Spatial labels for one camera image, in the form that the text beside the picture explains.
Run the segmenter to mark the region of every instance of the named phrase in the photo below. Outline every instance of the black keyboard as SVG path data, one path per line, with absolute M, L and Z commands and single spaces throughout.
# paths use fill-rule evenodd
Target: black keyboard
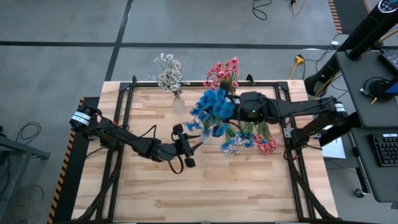
M 379 167 L 398 166 L 398 134 L 368 136 Z

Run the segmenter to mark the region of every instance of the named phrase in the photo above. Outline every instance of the black desk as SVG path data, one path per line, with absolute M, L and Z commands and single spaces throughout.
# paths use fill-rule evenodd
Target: black desk
M 377 101 L 372 105 L 371 99 L 359 91 L 364 82 L 371 77 L 392 79 L 393 74 L 377 59 L 379 55 L 379 52 L 366 52 L 361 60 L 352 61 L 345 52 L 336 53 L 356 112 L 349 116 L 346 124 L 334 126 L 323 134 L 320 143 L 324 146 L 350 132 L 351 145 L 358 162 L 356 172 L 364 192 L 370 192 L 370 185 L 378 202 L 398 202 L 398 167 L 379 167 L 367 139 L 368 134 L 398 133 L 397 102 L 393 99 Z

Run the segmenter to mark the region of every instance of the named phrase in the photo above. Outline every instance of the concrete floor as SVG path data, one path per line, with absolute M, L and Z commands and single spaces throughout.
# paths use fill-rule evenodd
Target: concrete floor
M 373 7 L 377 1 L 369 0 Z M 43 42 L 114 42 L 127 0 L 3 0 L 0 2 L 0 40 Z M 265 7 L 267 21 L 256 19 L 250 0 L 135 0 L 123 42 L 236 43 L 327 45 L 336 34 L 327 0 L 307 0 L 294 17 L 288 2 L 274 0 Z M 337 38 L 343 41 L 345 36 Z M 397 37 L 389 44 L 398 45 Z M 0 125 L 10 138 L 22 125 L 37 121 L 42 133 L 32 146 L 51 152 L 50 160 L 33 160 L 25 174 L 10 219 L 46 222 L 68 142 L 69 119 L 82 96 L 99 96 L 113 48 L 0 47 Z M 173 53 L 186 62 L 187 80 L 201 80 L 217 61 L 237 56 L 241 73 L 255 79 L 287 79 L 294 57 L 316 59 L 322 50 L 279 49 L 154 49 L 122 48 L 112 80 L 144 80 L 158 74 L 152 64 L 159 53 Z M 299 66 L 294 79 L 301 79 Z M 306 75 L 315 63 L 306 62 Z M 342 78 L 335 86 L 345 88 Z M 340 96 L 330 88 L 328 95 Z M 354 111 L 349 94 L 341 98 Z M 346 170 L 328 170 L 338 213 L 345 220 L 397 223 L 398 211 L 373 196 L 356 198 L 356 176 Z M 41 199 L 32 184 L 45 191 Z

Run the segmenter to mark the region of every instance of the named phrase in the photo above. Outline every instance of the white paper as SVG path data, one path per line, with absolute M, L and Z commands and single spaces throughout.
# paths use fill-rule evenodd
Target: white paper
M 324 129 L 327 130 L 331 128 L 332 125 L 325 127 Z M 327 158 L 337 158 L 337 159 L 345 159 L 346 154 L 344 153 L 343 142 L 341 138 L 333 140 L 331 143 L 327 144 L 326 146 L 322 147 L 322 155 L 323 157 Z

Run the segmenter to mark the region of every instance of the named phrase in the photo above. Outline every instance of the wooden tabletop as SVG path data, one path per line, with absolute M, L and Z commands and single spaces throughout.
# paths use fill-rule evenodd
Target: wooden tabletop
M 287 82 L 292 101 L 308 100 L 303 81 Z M 110 119 L 114 116 L 119 84 L 105 82 L 99 99 L 98 108 L 103 116 Z M 141 135 L 156 124 L 156 138 L 172 142 L 172 127 L 192 120 L 189 111 L 204 91 L 204 87 L 184 89 L 182 98 L 187 107 L 182 112 L 175 112 L 171 93 L 165 93 L 160 88 L 134 88 L 129 115 L 130 132 Z M 275 98 L 273 87 L 241 86 L 236 94 L 245 91 L 259 91 L 269 98 Z M 296 117 L 298 127 L 305 126 L 311 120 L 311 116 Z M 193 158 L 196 167 L 185 168 L 179 175 L 174 174 L 166 162 L 143 159 L 126 146 L 114 222 L 297 221 L 289 169 L 282 156 L 285 146 L 281 128 L 275 124 L 270 125 L 270 129 L 279 144 L 273 154 L 263 156 L 256 147 L 252 147 L 242 149 L 235 156 L 226 155 L 220 151 L 224 138 L 213 138 L 195 152 Z M 190 142 L 193 145 L 198 140 L 192 139 Z M 319 147 L 314 139 L 309 144 Z M 88 153 L 99 147 L 99 141 L 90 143 Z M 322 152 L 306 148 L 303 156 L 312 191 L 326 209 L 337 216 Z M 106 150 L 102 150 L 86 159 L 73 218 L 83 214 L 99 192 L 105 158 Z M 173 165 L 179 169 L 179 162 L 173 161 Z M 302 191 L 300 193 L 303 209 L 308 216 L 304 194 Z M 105 211 L 108 211 L 109 195 L 110 191 Z

